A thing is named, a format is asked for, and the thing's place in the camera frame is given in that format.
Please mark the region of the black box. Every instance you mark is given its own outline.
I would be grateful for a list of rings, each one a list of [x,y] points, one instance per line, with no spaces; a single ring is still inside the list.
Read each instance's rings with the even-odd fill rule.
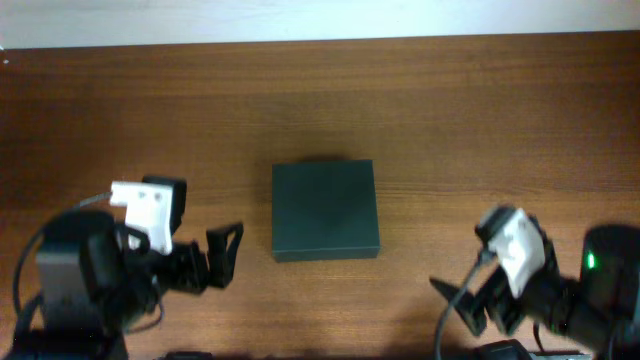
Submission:
[[[272,166],[272,255],[280,263],[379,255],[371,160]]]

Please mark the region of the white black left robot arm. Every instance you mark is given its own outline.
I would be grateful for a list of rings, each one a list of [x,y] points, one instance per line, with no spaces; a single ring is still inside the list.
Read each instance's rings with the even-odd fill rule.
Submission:
[[[104,211],[60,215],[43,226],[36,253],[41,289],[19,310],[10,359],[126,359],[125,338],[157,326],[168,291],[202,294],[234,276],[244,227],[207,232],[208,250],[178,243],[167,255],[148,232]]]

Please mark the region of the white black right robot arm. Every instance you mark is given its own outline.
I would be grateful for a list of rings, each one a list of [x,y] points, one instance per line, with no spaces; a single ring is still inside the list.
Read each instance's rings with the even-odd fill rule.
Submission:
[[[534,337],[545,327],[570,339],[601,359],[639,357],[639,228],[603,224],[584,237],[577,279],[559,271],[555,249],[542,236],[545,264],[528,281],[520,297],[508,288],[496,268],[477,293],[437,278],[431,285],[455,309],[470,333],[480,336],[489,322],[512,336],[522,322],[534,323]]]

